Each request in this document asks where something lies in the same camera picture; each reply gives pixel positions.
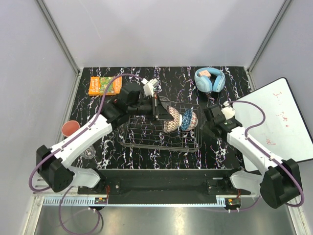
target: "orange package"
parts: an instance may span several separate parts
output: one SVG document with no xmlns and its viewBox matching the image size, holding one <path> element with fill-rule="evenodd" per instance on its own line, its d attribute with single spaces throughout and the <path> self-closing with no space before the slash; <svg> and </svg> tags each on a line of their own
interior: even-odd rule
<svg viewBox="0 0 313 235">
<path fill-rule="evenodd" d="M 109 82 L 114 77 L 91 77 L 89 86 L 89 95 L 103 95 Z M 117 78 L 112 85 L 110 85 L 106 95 L 119 94 L 122 88 L 122 77 Z"/>
</svg>

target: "headphone ear cup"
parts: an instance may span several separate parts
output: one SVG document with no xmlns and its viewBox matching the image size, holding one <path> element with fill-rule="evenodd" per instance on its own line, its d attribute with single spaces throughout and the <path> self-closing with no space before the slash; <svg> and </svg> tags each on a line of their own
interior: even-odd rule
<svg viewBox="0 0 313 235">
<path fill-rule="evenodd" d="M 207 76 L 201 76 L 195 78 L 196 86 L 201 92 L 211 92 L 213 90 L 213 84 Z"/>
<path fill-rule="evenodd" d="M 221 92 L 225 85 L 225 77 L 224 76 L 217 76 L 213 85 L 214 92 Z"/>
</svg>

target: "marble tabletop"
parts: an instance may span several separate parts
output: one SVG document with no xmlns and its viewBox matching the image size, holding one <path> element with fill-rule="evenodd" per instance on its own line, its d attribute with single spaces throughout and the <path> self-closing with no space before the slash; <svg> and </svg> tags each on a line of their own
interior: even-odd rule
<svg viewBox="0 0 313 235">
<path fill-rule="evenodd" d="M 194 74 L 201 67 L 118 67 L 84 68 L 72 107 L 70 120 L 81 125 L 96 113 L 100 96 L 89 96 L 92 76 L 116 76 L 132 73 L 142 78 L 157 78 L 160 84 L 157 93 L 171 101 L 199 104 L 202 109 L 212 104 L 236 100 L 251 92 L 244 67 L 215 67 L 225 73 L 225 88 L 220 93 L 204 94 L 195 87 Z M 136 81 L 125 77 L 123 82 Z M 119 130 L 115 130 L 94 143 L 96 157 L 91 160 L 78 158 L 73 165 L 98 169 L 214 169 L 243 167 L 242 154 L 221 139 L 214 139 L 203 133 L 202 145 L 194 153 L 129 148 L 118 141 Z"/>
</svg>

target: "dish rack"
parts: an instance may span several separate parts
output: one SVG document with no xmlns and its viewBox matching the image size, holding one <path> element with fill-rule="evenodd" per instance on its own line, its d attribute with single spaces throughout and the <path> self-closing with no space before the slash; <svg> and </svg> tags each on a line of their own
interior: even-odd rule
<svg viewBox="0 0 313 235">
<path fill-rule="evenodd" d="M 148 148 L 171 150 L 179 152 L 195 152 L 200 149 L 202 135 L 203 113 L 198 104 L 178 103 L 173 101 L 162 101 L 162 105 L 168 105 L 183 114 L 187 109 L 192 109 L 198 117 L 198 125 L 191 131 L 177 131 L 165 133 L 163 121 L 149 121 L 144 116 L 132 116 L 129 121 L 121 126 L 118 142 L 125 147 Z"/>
</svg>

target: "red cup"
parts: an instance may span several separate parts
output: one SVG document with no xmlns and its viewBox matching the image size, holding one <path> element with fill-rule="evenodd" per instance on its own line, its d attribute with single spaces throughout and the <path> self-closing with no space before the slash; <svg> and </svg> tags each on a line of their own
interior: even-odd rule
<svg viewBox="0 0 313 235">
<path fill-rule="evenodd" d="M 79 122 L 71 120 L 64 123 L 61 132 L 65 137 L 69 137 L 70 135 L 74 134 L 77 130 L 79 130 L 79 128 L 80 128 Z"/>
</svg>

